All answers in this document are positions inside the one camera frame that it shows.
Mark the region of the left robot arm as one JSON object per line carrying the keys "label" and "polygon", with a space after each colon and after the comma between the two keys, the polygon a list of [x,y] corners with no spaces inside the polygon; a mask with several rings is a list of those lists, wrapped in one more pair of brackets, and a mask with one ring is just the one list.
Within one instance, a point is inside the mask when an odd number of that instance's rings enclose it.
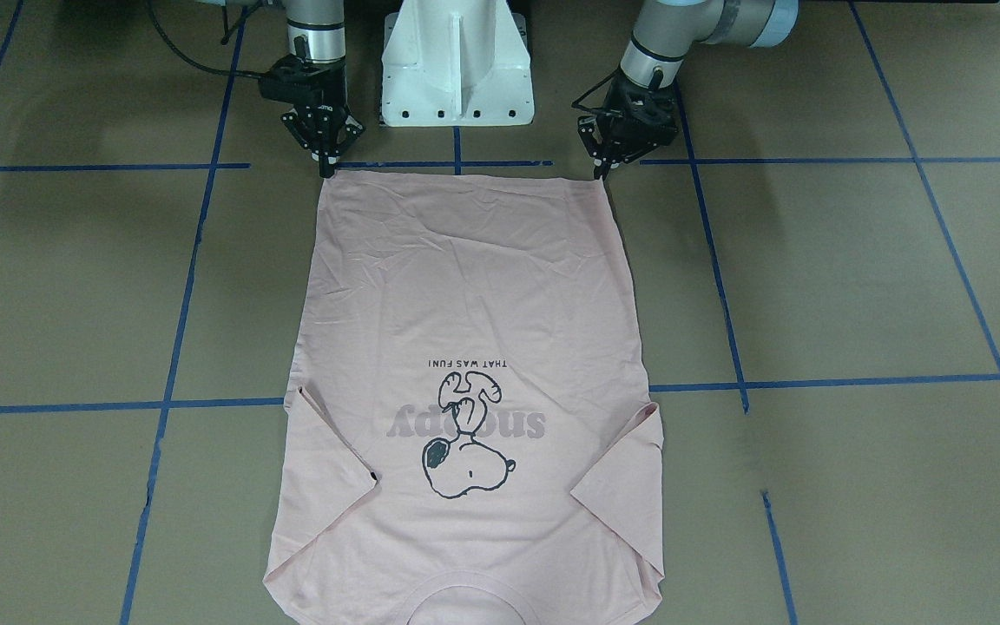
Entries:
{"label": "left robot arm", "polygon": [[678,134],[674,84],[696,43],[771,48],[786,40],[800,13],[798,1],[646,1],[618,66],[587,91],[606,95],[581,112],[578,135],[594,162],[594,178],[628,165]]}

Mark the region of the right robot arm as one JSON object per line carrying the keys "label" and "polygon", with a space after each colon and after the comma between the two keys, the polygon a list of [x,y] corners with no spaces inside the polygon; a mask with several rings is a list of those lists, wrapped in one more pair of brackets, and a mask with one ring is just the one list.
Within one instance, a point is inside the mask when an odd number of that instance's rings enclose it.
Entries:
{"label": "right robot arm", "polygon": [[289,104],[281,121],[317,162],[319,175],[336,174],[344,153],[365,131],[348,103],[345,4],[278,1],[286,13],[288,49],[265,71],[229,69],[228,76],[257,82],[270,102]]}

